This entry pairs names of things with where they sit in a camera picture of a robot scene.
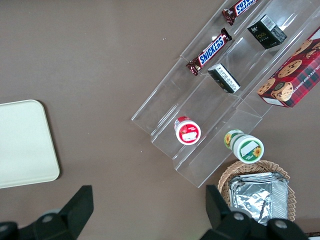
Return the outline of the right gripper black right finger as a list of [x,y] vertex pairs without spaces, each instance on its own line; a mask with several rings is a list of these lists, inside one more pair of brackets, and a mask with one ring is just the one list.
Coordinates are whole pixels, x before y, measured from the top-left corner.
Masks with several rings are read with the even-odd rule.
[[205,188],[205,207],[211,229],[202,240],[307,240],[294,222],[273,218],[262,225],[240,211],[231,211],[216,185]]

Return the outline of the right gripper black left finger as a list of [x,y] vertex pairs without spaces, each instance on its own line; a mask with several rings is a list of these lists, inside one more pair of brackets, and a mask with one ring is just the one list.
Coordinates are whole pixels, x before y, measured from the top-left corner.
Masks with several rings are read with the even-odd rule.
[[19,228],[14,221],[0,223],[2,240],[76,240],[94,211],[93,188],[83,185],[57,213],[42,215]]

